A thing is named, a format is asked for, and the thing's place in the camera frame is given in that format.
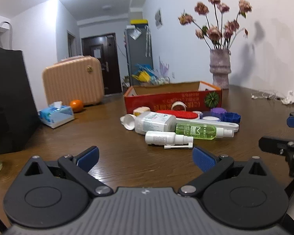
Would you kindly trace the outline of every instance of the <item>wooden table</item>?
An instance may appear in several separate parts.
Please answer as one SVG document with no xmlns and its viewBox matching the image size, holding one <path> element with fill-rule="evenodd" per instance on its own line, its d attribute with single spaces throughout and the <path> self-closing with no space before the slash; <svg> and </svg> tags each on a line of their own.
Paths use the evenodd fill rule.
<svg viewBox="0 0 294 235">
<path fill-rule="evenodd" d="M 258 140 L 264 136 L 294 139 L 294 128 L 286 125 L 294 105 L 285 106 L 280 101 L 251 99 L 254 90 L 231 86 L 223 91 L 222 106 L 242 116 L 240 130 L 234 138 L 195 140 L 215 155 L 228 154 L 235 160 L 246 161 L 260 156 L 277 180 L 286 186 L 291 179 L 284 158 L 263 153 Z M 90 146 L 98 146 L 99 163 L 96 178 L 116 189 L 118 186 L 166 187 L 177 190 L 201 174 L 192 162 L 191 150 L 167 149 L 148 146 L 144 136 L 126 130 L 119 118 L 126 113 L 122 96 L 107 97 L 103 104 L 87 107 L 76 114 L 76 119 L 59 128 L 41 125 L 26 149 L 0 155 L 4 166 L 0 172 L 0 218 L 9 222 L 2 208 L 3 197 L 16 175 L 33 155 L 45 161 L 57 160 L 62 155 L 77 155 Z"/>
</svg>

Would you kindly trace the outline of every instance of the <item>vase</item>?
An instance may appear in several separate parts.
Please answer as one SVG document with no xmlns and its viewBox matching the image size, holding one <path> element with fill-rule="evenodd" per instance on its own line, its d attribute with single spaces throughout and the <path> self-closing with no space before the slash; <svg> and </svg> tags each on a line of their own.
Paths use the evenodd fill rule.
<svg viewBox="0 0 294 235">
<path fill-rule="evenodd" d="M 225 49 L 210 50 L 210 72 L 215 86 L 229 89 L 229 73 L 231 73 L 229 51 Z"/>
</svg>

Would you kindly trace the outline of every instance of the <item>open box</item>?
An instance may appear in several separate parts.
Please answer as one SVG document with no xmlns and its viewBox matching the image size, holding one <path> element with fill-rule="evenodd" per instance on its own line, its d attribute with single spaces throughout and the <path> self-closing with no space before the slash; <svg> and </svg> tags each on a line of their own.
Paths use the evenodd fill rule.
<svg viewBox="0 0 294 235">
<path fill-rule="evenodd" d="M 189 111 L 205 111 L 221 107 L 221 88 L 206 83 L 184 82 L 159 86 L 131 86 L 124 94 L 128 114 L 138 107 L 149 107 L 151 111 L 170 110 L 176 101 L 181 101 Z"/>
</svg>

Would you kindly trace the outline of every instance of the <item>door handle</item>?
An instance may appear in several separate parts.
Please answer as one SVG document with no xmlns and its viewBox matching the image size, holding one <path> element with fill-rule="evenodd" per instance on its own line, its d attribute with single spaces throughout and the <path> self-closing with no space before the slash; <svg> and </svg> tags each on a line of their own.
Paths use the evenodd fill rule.
<svg viewBox="0 0 294 235">
<path fill-rule="evenodd" d="M 106 70 L 107 70 L 107 72 L 109 72 L 109 63 L 108 62 L 106 62 Z"/>
</svg>

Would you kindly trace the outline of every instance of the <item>orange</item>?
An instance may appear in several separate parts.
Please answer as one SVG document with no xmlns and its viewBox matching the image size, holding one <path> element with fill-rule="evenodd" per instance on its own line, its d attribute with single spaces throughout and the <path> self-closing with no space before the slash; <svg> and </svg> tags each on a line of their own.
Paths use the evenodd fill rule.
<svg viewBox="0 0 294 235">
<path fill-rule="evenodd" d="M 74 113 L 81 112 L 83 110 L 83 102 L 81 100 L 73 100 L 70 102 L 70 106 Z"/>
</svg>

